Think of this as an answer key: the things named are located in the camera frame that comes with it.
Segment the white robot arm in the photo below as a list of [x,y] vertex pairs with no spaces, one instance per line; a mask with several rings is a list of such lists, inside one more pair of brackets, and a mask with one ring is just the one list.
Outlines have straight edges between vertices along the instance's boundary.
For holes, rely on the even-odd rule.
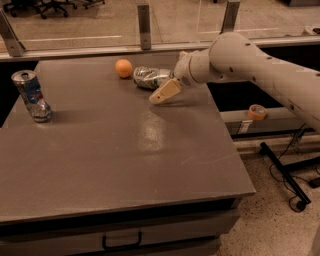
[[271,57],[238,33],[221,34],[209,49],[182,53],[174,77],[150,96],[153,104],[184,87],[245,80],[320,132],[320,72]]

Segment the speckled floor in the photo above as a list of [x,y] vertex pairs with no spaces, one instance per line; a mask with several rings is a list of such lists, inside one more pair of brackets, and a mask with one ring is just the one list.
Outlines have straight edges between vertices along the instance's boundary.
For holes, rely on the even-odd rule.
[[[291,137],[279,137],[235,141],[257,193],[240,204],[241,218],[229,234],[222,236],[221,256],[309,255],[320,224],[320,188],[312,189],[305,181],[295,178],[312,202],[303,212],[293,211],[288,202],[294,194],[286,189],[283,182],[272,178],[270,159],[259,154],[261,142],[266,142],[280,155],[290,140]],[[319,142],[318,135],[303,137],[299,147],[289,148],[281,162],[288,164],[318,156]],[[271,171],[278,180],[282,180],[275,167]],[[294,175],[306,180],[320,177],[315,168],[298,171]]]
[[[138,0],[107,0],[85,10],[68,8],[70,17],[48,13],[43,20],[33,11],[8,16],[19,39],[29,50],[92,46],[139,44],[136,4]],[[222,25],[226,0],[148,0],[151,11],[153,43],[210,41]],[[320,25],[320,7],[289,7],[281,0],[243,0],[235,29],[249,38],[297,36],[305,26]],[[260,142],[266,141],[273,150],[282,152],[290,137],[235,141],[257,190],[255,196],[240,204],[241,218],[229,234],[221,237],[220,256],[304,256],[308,255],[320,223],[320,188],[311,189],[300,179],[297,182],[312,203],[305,211],[296,213],[288,201],[293,196],[272,178],[271,161],[259,154]],[[316,155],[320,137],[305,136],[300,152],[290,149],[281,158],[286,162]],[[272,173],[281,179],[279,172]],[[298,172],[307,180],[320,176],[315,169]]]

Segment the chair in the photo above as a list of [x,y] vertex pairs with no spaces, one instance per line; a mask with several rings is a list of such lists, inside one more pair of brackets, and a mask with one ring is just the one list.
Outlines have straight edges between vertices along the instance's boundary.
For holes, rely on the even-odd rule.
[[28,7],[32,7],[36,10],[37,13],[40,13],[40,9],[37,6],[38,1],[34,0],[11,0],[10,3],[3,5],[3,10],[5,12],[10,12],[12,17],[17,17],[17,13],[15,12],[18,9],[26,10]]
[[43,3],[40,7],[44,7],[43,10],[40,11],[40,16],[42,19],[46,19],[47,16],[45,15],[45,12],[47,12],[49,9],[53,8],[55,12],[58,12],[58,10],[63,11],[63,16],[68,17],[69,14],[66,9],[62,7],[62,5],[72,5],[73,9],[77,9],[77,6],[74,3],[70,3],[69,0],[66,0],[65,2],[60,2],[56,0],[50,0],[48,3]]
[[88,6],[102,2],[103,4],[105,4],[104,0],[87,0],[88,3],[83,4],[84,8],[88,9]]

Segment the aluminum can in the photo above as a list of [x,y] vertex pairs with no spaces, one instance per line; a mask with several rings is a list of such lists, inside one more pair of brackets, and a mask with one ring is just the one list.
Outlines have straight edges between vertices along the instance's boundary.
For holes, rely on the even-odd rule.
[[14,73],[11,79],[32,119],[37,123],[50,120],[52,117],[51,107],[43,97],[36,73],[31,70],[21,70]]
[[173,72],[168,69],[137,67],[133,72],[134,82],[138,87],[156,90],[166,80],[173,77]]

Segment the wheel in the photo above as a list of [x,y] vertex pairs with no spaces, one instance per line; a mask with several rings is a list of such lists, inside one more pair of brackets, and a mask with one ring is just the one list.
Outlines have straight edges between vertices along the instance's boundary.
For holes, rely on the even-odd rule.
[[306,204],[302,201],[298,201],[296,206],[300,211],[304,211],[304,209],[306,209]]

